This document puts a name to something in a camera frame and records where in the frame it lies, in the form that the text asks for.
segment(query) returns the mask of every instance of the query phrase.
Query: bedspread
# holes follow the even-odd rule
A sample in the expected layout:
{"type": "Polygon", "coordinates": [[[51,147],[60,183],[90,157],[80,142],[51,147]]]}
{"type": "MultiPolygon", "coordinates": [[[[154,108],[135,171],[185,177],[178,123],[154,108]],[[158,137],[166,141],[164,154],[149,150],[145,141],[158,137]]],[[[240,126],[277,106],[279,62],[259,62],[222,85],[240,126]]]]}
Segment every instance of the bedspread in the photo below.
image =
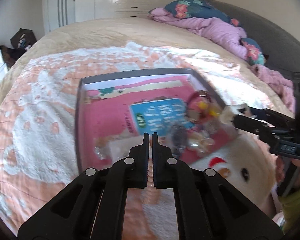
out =
{"type": "Polygon", "coordinates": [[[194,68],[228,104],[248,102],[291,116],[243,60],[185,30],[146,19],[97,20],[56,30],[21,57],[0,85],[0,215],[13,232],[77,175],[73,123],[80,78],[169,66],[194,68]],[[165,47],[128,43],[96,49],[127,40],[165,47]],[[40,57],[85,47],[94,49],[40,57]],[[31,58],[38,59],[28,64],[31,58]]]}

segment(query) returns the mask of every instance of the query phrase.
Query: open box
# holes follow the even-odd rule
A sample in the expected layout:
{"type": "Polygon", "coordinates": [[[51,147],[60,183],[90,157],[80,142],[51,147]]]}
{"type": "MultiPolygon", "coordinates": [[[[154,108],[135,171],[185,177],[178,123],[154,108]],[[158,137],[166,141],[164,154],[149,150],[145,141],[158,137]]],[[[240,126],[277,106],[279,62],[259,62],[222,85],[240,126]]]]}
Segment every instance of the open box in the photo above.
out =
{"type": "MultiPolygon", "coordinates": [[[[161,68],[116,72],[81,79],[75,114],[79,171],[110,167],[142,144],[143,133],[165,138],[172,122],[191,129],[185,118],[189,97],[205,90],[222,111],[226,106],[213,88],[192,69],[161,68]]],[[[232,140],[222,129],[211,151],[232,140]]],[[[184,161],[196,161],[191,153],[184,161]]]]}

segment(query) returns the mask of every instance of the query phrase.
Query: hand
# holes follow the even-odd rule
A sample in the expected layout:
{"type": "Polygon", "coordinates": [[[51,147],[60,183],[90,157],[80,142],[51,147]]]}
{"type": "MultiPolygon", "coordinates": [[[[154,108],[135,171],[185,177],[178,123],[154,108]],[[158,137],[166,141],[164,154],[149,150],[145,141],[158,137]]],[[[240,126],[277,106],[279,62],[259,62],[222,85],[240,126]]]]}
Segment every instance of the hand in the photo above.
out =
{"type": "MultiPolygon", "coordinates": [[[[293,163],[293,165],[295,165],[295,166],[297,166],[297,167],[300,168],[300,160],[291,159],[291,162],[293,163]]],[[[282,158],[280,156],[275,161],[275,164],[276,164],[275,178],[276,178],[277,182],[284,181],[284,172],[283,172],[284,163],[283,163],[283,160],[282,160],[282,158]]],[[[299,176],[296,179],[293,187],[295,189],[299,189],[300,188],[300,173],[299,173],[299,176]]]]}

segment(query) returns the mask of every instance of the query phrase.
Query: bed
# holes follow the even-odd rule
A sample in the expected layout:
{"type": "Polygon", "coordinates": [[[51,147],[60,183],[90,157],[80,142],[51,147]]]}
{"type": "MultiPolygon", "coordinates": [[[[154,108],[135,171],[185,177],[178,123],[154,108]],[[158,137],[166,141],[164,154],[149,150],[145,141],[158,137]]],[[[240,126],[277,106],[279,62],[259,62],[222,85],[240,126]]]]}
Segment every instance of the bed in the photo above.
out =
{"type": "MultiPolygon", "coordinates": [[[[231,17],[240,19],[248,35],[260,44],[265,54],[270,56],[267,62],[269,68],[280,70],[286,77],[291,77],[294,71],[300,71],[300,43],[290,34],[286,33],[277,25],[247,10],[213,0],[210,0],[210,3],[231,15],[231,17]]],[[[18,93],[18,87],[15,86],[15,81],[18,78],[20,81],[27,69],[35,64],[42,64],[42,62],[46,60],[46,58],[42,58],[42,56],[81,48],[99,49],[110,46],[125,48],[127,41],[133,41],[142,46],[147,46],[147,48],[169,46],[184,49],[207,50],[215,53],[219,56],[218,60],[220,60],[223,65],[232,64],[232,66],[235,66],[238,71],[237,73],[240,74],[244,80],[263,95],[266,95],[266,100],[270,102],[268,105],[273,110],[287,116],[293,116],[284,106],[278,95],[248,69],[248,64],[244,60],[237,58],[211,41],[189,33],[186,30],[147,19],[101,19],[68,25],[49,33],[24,54],[6,75],[0,84],[0,155],[8,155],[11,152],[11,148],[8,146],[11,144],[12,138],[18,136],[18,131],[17,133],[12,133],[15,118],[18,114],[10,113],[9,109],[18,109],[18,106],[13,103],[13,101],[17,100],[13,98],[13,95],[14,93],[18,93]]],[[[67,112],[74,116],[73,108],[70,107],[67,112]]],[[[259,147],[266,148],[263,144],[260,144],[259,147]]],[[[269,156],[264,156],[263,161],[267,160],[267,158],[269,158],[269,160],[271,159],[269,156]]],[[[6,158],[6,161],[13,163],[16,160],[15,158],[6,158]]],[[[13,239],[13,234],[9,232],[5,225],[7,225],[12,232],[16,233],[18,227],[31,216],[31,214],[43,206],[66,185],[66,181],[45,183],[44,181],[30,178],[24,172],[16,170],[14,170],[14,175],[11,176],[11,174],[7,174],[2,169],[4,165],[5,163],[0,161],[0,217],[3,220],[3,222],[0,220],[0,227],[10,239],[13,239]],[[27,197],[28,200],[31,199],[31,207],[27,206],[28,200],[26,203],[25,201],[18,201],[16,203],[13,201],[16,200],[18,196],[21,196],[20,194],[23,198],[27,197]],[[14,206],[13,212],[9,213],[11,206],[14,206]]],[[[76,163],[71,164],[73,178],[78,174],[75,165],[76,163]]],[[[268,174],[273,174],[274,168],[271,164],[268,165],[266,169],[269,171],[268,174]]],[[[269,191],[273,185],[273,180],[274,179],[269,176],[269,178],[266,178],[264,181],[269,191]]]]}

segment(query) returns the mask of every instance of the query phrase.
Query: metal pin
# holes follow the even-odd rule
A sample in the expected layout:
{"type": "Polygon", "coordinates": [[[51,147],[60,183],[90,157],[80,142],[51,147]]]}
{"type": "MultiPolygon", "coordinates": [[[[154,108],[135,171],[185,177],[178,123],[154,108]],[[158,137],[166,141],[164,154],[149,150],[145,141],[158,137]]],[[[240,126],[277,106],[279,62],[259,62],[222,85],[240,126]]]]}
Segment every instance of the metal pin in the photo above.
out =
{"type": "Polygon", "coordinates": [[[128,157],[128,158],[124,159],[124,163],[125,164],[133,164],[134,163],[134,158],[128,157]]]}
{"type": "Polygon", "coordinates": [[[213,177],[213,176],[216,174],[216,171],[213,170],[213,169],[207,169],[207,170],[206,170],[206,174],[207,174],[209,177],[213,177]]]}
{"type": "Polygon", "coordinates": [[[86,170],[86,175],[93,176],[94,174],[96,174],[96,170],[94,168],[90,168],[86,170]]]}
{"type": "Polygon", "coordinates": [[[175,158],[169,158],[169,159],[167,160],[167,163],[173,165],[173,164],[176,164],[176,163],[177,163],[177,160],[176,160],[175,158]]]}

